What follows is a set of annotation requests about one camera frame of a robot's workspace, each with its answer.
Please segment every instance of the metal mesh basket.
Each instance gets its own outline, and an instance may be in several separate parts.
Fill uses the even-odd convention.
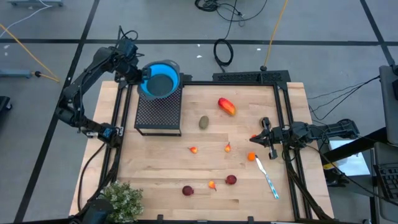
[[[140,95],[134,127],[142,135],[181,136],[182,88],[166,98],[146,100]]]

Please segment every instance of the knife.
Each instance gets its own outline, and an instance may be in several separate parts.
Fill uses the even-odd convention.
[[[261,170],[261,172],[266,176],[266,179],[267,179],[267,181],[268,181],[269,187],[271,188],[272,193],[274,194],[275,199],[278,199],[278,198],[279,198],[278,193],[276,192],[276,190],[275,190],[275,188],[274,188],[274,185],[272,184],[272,182],[271,182],[271,180],[270,180],[270,178],[269,178],[269,176],[268,176],[266,170],[263,168],[263,166],[262,166],[262,164],[261,164],[261,161],[259,160],[259,158],[258,158],[257,155],[256,155],[256,162],[257,162],[257,165],[259,166],[259,169]]]

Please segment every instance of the wooden tabletop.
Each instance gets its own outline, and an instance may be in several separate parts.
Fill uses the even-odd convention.
[[[110,123],[117,86],[115,82],[103,82],[95,121]],[[288,87],[294,120],[311,123],[303,83],[288,83]],[[220,97],[234,103],[237,108],[235,116],[229,116],[218,108],[217,101]],[[284,120],[287,122],[282,92],[280,97]],[[253,216],[256,221],[294,221],[281,145],[275,145],[279,157],[271,161],[268,158],[268,148],[249,142],[253,134],[262,131],[259,124],[261,117],[269,117],[271,125],[278,126],[272,87],[185,86],[182,98],[182,137],[141,136],[134,129],[137,102],[138,94],[134,87],[118,180],[144,189],[145,209],[141,219],[154,220],[158,214],[163,214],[165,220],[238,221]],[[123,104],[122,102],[119,110],[119,120]],[[210,119],[206,130],[198,127],[203,115]],[[225,152],[224,147],[229,142],[231,151]],[[101,144],[97,139],[88,140],[82,167]],[[187,149],[193,146],[198,148],[197,154],[192,154]],[[269,174],[279,194],[278,200],[271,193],[256,162],[247,160],[247,153],[251,151],[259,156]],[[81,195],[83,205],[98,187],[103,156],[104,150],[91,161],[85,172]],[[307,189],[321,208],[333,217],[319,154],[308,147],[301,150],[301,156]],[[238,181],[235,185],[226,185],[224,180],[231,174]],[[215,181],[217,191],[208,188],[210,180]],[[182,187],[185,185],[192,186],[195,193],[189,197],[184,196]],[[70,214],[77,213],[77,188],[78,185]],[[297,198],[301,217],[305,217],[298,189]]]

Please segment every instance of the blue bowl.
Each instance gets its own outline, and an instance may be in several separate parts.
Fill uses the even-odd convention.
[[[150,68],[149,80],[144,80],[138,92],[147,100],[166,98],[180,84],[180,67],[171,60],[152,62],[144,68]]]

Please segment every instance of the potted plant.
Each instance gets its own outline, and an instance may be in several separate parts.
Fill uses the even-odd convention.
[[[110,201],[114,212],[108,215],[108,220],[115,223],[135,222],[142,215],[144,206],[141,204],[142,189],[132,189],[129,183],[118,180],[102,191],[100,198]]]

